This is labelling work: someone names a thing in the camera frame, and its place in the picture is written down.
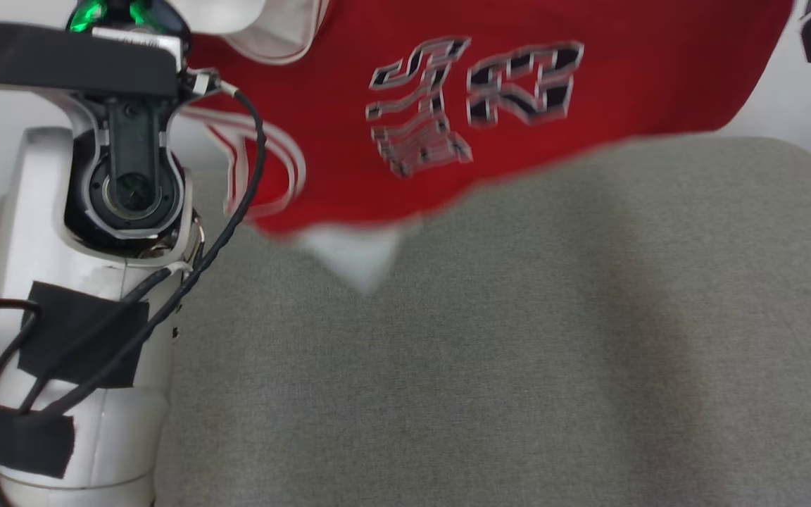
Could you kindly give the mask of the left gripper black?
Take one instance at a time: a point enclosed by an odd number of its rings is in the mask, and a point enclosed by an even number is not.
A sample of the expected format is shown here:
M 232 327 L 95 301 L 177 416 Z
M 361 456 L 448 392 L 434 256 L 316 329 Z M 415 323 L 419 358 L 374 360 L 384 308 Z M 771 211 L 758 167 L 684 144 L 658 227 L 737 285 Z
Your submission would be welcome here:
M 63 29 L 0 20 L 0 89 L 176 99 L 191 42 L 168 0 L 77 0 Z

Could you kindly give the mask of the red Bulls jersey white sleeves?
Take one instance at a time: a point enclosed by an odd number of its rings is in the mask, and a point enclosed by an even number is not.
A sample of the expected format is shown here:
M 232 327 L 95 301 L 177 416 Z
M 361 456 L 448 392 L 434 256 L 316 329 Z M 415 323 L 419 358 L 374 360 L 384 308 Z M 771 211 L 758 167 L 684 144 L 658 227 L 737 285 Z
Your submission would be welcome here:
M 264 121 L 251 224 L 363 293 L 475 187 L 727 125 L 795 2 L 171 0 Z

